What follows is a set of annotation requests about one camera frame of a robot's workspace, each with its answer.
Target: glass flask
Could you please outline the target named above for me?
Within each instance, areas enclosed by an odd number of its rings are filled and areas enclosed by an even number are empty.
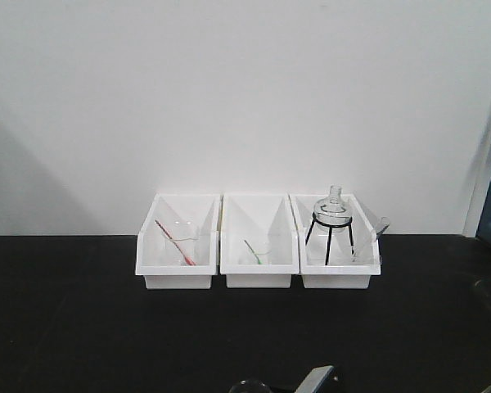
[[[331,186],[329,195],[314,204],[314,214],[318,224],[347,226],[353,218],[353,212],[340,194],[342,187]],[[333,228],[334,233],[340,233],[345,228]]]

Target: flask stand leg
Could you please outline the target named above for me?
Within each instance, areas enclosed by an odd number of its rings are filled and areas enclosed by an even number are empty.
[[[313,215],[313,221],[311,222],[311,226],[309,227],[308,236],[305,237],[305,244],[308,244],[309,237],[311,236],[311,231],[313,231],[314,222],[315,222],[315,219],[314,219],[314,215]]]

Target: white plastic bin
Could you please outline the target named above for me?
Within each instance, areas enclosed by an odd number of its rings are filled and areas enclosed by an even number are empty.
[[[220,273],[227,287],[288,288],[299,272],[298,234],[285,194],[226,194]]]
[[[329,263],[326,265],[327,231],[315,224],[309,243],[305,244],[309,226],[313,220],[313,206],[326,195],[290,194],[299,234],[300,274],[306,288],[359,288],[369,286],[372,275],[381,273],[381,259],[378,242],[370,243],[353,260],[349,231],[334,233],[331,240]],[[344,194],[342,199],[353,210],[354,249],[372,236],[373,227],[353,194]]]
[[[217,273],[219,211],[219,195],[155,196],[137,238],[135,274],[144,276],[147,289],[211,288]],[[173,238],[175,230],[183,238],[171,242],[156,220]],[[191,228],[196,230],[184,239]],[[183,263],[184,255],[193,264]]]

